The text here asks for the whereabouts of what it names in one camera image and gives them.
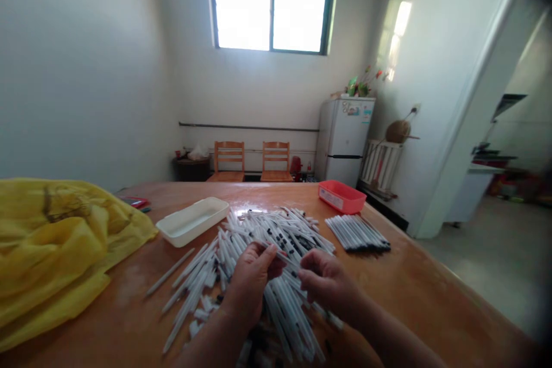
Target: pile of pens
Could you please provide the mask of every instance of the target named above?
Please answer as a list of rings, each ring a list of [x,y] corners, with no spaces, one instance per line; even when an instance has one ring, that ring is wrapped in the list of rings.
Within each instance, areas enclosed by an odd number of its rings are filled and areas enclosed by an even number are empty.
[[[391,244],[375,228],[358,216],[335,216],[325,223],[346,251],[391,250]]]
[[[282,208],[270,213],[249,210],[239,217],[230,212],[227,223],[223,223],[226,231],[219,227],[217,237],[211,244],[205,244],[200,249],[172,284],[175,291],[163,307],[163,314],[177,301],[183,300],[186,295],[187,297],[173,322],[163,353],[173,344],[189,313],[196,318],[189,327],[190,337],[193,338],[210,313],[218,309],[224,297],[219,295],[217,301],[213,302],[209,296],[202,295],[204,288],[212,288],[216,282],[220,282],[220,290],[224,293],[231,283],[239,256],[248,244],[256,242],[265,247],[269,244],[278,245],[281,251],[277,253],[277,257],[287,264],[282,276],[270,281],[264,290],[266,311],[281,344],[277,351],[283,350],[289,362],[293,362],[294,357],[299,362],[312,362],[318,357],[323,363],[324,353],[301,307],[312,307],[338,329],[343,328],[343,322],[319,304],[309,304],[306,292],[300,289],[301,282],[297,278],[301,257],[310,249],[318,248],[330,254],[335,251],[335,246],[320,235],[317,224],[316,220],[306,217],[304,212],[297,209]],[[155,292],[192,252],[193,249],[187,252],[146,295]],[[248,339],[244,343],[239,362],[248,360],[250,349],[251,341]]]

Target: yellow cloth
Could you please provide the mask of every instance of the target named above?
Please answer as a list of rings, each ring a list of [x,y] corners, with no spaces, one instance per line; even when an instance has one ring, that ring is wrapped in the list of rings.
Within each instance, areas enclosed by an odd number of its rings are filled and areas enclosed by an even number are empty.
[[[0,352],[79,315],[108,285],[105,271],[156,234],[92,184],[0,180]]]

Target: gray floor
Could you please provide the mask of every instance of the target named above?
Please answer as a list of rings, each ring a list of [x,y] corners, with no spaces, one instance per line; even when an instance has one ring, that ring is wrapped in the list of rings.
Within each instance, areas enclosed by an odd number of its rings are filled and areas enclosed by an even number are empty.
[[[462,228],[418,240],[499,312],[539,340],[549,276],[552,209],[484,197]]]

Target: red container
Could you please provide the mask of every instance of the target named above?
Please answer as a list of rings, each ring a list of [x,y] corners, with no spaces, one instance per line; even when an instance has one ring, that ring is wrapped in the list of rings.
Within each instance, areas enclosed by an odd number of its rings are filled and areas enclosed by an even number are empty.
[[[357,214],[366,201],[366,194],[335,180],[319,183],[318,196],[343,214]]]

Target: white plastic tray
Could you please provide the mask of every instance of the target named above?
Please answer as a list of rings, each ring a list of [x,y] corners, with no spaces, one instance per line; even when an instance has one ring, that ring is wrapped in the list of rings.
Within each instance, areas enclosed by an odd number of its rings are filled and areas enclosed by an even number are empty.
[[[223,220],[229,211],[226,201],[208,197],[159,220],[156,226],[174,247],[183,247]]]

